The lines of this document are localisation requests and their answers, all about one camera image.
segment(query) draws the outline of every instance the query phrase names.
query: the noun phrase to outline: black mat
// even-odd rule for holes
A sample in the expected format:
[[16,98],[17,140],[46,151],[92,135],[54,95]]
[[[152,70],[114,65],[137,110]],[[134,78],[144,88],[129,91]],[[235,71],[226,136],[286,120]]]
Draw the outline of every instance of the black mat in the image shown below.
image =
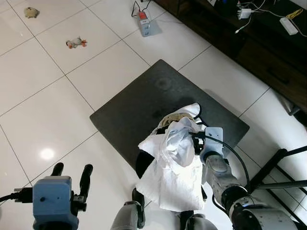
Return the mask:
[[165,115],[195,102],[201,105],[201,116],[208,126],[223,128],[224,142],[230,146],[236,146],[248,131],[248,125],[163,60],[157,61],[90,119],[135,169],[138,144]]

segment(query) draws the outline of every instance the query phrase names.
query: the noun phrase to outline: white towel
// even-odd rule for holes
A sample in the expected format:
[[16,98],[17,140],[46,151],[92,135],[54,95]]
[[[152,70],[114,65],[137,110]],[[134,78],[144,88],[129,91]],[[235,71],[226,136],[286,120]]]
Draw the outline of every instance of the white towel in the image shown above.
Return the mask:
[[[175,113],[188,113],[195,117],[199,111],[196,103]],[[199,156],[195,156],[189,135],[189,132],[201,131],[200,127],[184,117],[172,122],[165,134],[155,135],[156,130],[139,144],[140,149],[155,159],[137,183],[137,190],[163,209],[176,212],[203,209],[202,163]]]

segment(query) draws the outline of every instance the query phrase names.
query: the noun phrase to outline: power strip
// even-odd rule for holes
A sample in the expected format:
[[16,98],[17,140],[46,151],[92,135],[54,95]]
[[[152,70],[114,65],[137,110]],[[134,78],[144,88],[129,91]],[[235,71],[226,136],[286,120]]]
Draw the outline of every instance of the power strip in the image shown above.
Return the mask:
[[147,18],[147,15],[144,11],[138,12],[139,17],[139,27],[143,37],[147,37],[150,35],[150,22]]
[[280,23],[283,25],[283,27],[286,29],[289,35],[295,35],[298,33],[298,30],[295,28],[295,26],[290,22],[287,18],[281,18]]

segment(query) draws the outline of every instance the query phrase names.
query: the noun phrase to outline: small toy animal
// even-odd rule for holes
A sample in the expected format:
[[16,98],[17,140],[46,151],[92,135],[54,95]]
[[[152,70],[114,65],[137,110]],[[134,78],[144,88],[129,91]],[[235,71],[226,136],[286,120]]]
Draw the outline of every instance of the small toy animal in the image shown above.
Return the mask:
[[26,18],[36,18],[39,14],[39,11],[33,7],[28,7],[24,9],[24,15]]
[[67,41],[66,45],[68,46],[69,49],[71,49],[71,48],[76,48],[79,45],[82,45],[83,47],[85,47],[86,43],[87,43],[86,40],[82,40],[80,37],[77,37],[71,41]]

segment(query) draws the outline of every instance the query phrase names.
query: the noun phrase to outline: black metal stand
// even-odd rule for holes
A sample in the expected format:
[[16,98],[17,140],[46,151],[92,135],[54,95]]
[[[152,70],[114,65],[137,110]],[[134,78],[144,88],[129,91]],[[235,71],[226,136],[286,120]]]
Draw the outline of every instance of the black metal stand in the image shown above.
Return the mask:
[[[307,186],[307,180],[295,181],[289,174],[287,174],[281,167],[277,165],[278,162],[284,157],[288,157],[304,151],[307,151],[307,146],[294,149],[292,151],[287,151],[286,149],[278,150],[275,155],[253,177],[253,179],[250,181],[250,186],[251,192],[253,192],[255,189],[266,189],[301,225],[304,226],[304,228],[306,228],[307,226],[303,223],[303,221],[271,190],[274,188],[299,187],[299,189],[307,195],[306,189],[303,188]],[[274,167],[283,175],[285,175],[290,180],[290,182],[264,184],[262,182],[263,179],[269,175]]]
[[293,106],[292,110],[289,112],[289,115],[293,116],[294,114],[296,114],[300,110],[301,109],[295,105],[295,106]]

